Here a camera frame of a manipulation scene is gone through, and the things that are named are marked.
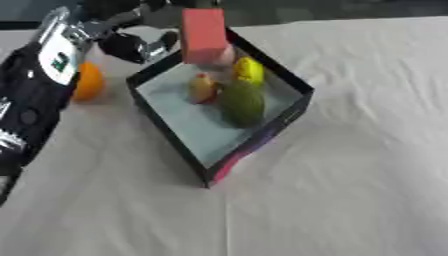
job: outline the table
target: table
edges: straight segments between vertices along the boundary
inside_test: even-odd
[[[123,77],[140,67],[94,50],[108,90],[70,106],[0,210],[0,255],[443,255],[447,24],[238,28],[316,94],[210,190],[133,106]],[[28,37],[2,32],[1,45]]]

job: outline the yellow lemon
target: yellow lemon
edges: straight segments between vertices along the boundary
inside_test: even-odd
[[[233,72],[237,80],[258,86],[263,83],[263,65],[250,57],[240,58],[233,67]]]

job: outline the pink block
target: pink block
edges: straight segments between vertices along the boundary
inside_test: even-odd
[[[185,63],[208,64],[228,45],[222,9],[184,9],[182,53]]]

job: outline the orange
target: orange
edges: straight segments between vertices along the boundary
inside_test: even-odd
[[[91,62],[79,66],[80,77],[72,99],[89,101],[96,98],[104,88],[104,79],[100,70]]]

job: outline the white tablecloth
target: white tablecloth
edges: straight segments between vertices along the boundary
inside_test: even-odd
[[[107,91],[70,106],[0,209],[0,255],[446,255],[448,18],[237,31],[317,89],[308,113],[200,189],[132,105],[138,67],[94,51]]]

